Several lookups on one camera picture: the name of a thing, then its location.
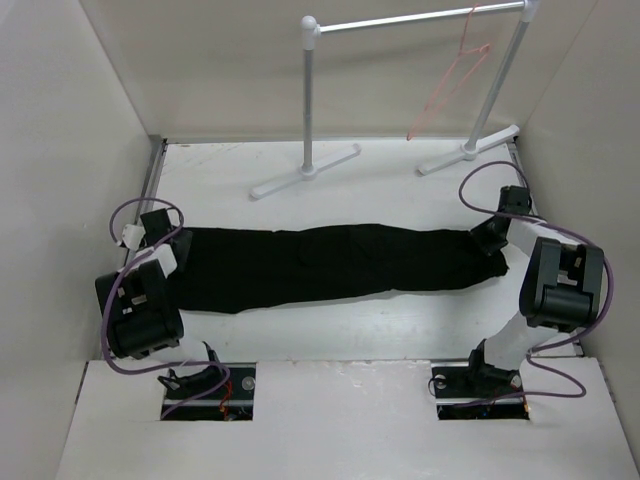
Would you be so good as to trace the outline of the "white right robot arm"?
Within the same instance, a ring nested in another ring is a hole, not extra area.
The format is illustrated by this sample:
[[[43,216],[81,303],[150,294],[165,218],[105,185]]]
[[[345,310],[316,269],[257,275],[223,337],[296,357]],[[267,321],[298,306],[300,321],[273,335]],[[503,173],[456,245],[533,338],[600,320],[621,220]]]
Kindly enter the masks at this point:
[[[471,230],[486,254],[512,244],[529,258],[518,312],[469,356],[463,380],[473,396],[519,391],[519,367],[535,348],[558,334],[590,327],[598,315],[603,251],[524,221],[530,211],[529,190],[505,186],[497,212]]]

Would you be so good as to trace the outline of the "black trousers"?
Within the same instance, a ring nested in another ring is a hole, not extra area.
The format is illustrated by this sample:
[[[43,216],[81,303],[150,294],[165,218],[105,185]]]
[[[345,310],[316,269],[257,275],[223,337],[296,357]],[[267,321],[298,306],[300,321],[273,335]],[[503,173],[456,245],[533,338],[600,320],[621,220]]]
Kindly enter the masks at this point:
[[[508,271],[501,252],[485,254],[464,230],[359,224],[191,232],[186,266],[168,280],[172,301],[187,311],[237,314],[392,290],[461,290]]]

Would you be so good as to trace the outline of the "pink wire hanger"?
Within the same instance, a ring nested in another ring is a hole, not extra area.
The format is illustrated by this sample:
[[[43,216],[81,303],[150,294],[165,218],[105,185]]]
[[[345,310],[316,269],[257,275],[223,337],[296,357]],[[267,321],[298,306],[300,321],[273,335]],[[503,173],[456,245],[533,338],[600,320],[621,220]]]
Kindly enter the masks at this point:
[[[467,14],[457,54],[427,99],[422,112],[409,127],[405,137],[407,141],[413,140],[426,129],[490,55],[491,43],[472,47],[466,45],[469,25],[479,7],[480,4],[474,4]]]

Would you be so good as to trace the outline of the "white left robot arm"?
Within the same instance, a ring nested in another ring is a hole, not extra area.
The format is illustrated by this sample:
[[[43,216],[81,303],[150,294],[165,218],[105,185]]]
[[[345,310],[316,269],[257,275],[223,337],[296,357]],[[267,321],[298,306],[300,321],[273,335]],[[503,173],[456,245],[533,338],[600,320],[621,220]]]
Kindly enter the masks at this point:
[[[118,364],[175,348],[184,337],[170,281],[186,270],[193,234],[184,227],[184,215],[175,206],[144,213],[140,220],[139,225],[125,225],[115,238],[118,246],[133,253],[130,261],[94,281],[103,359],[112,371],[126,376],[182,365],[178,361],[132,369]]]

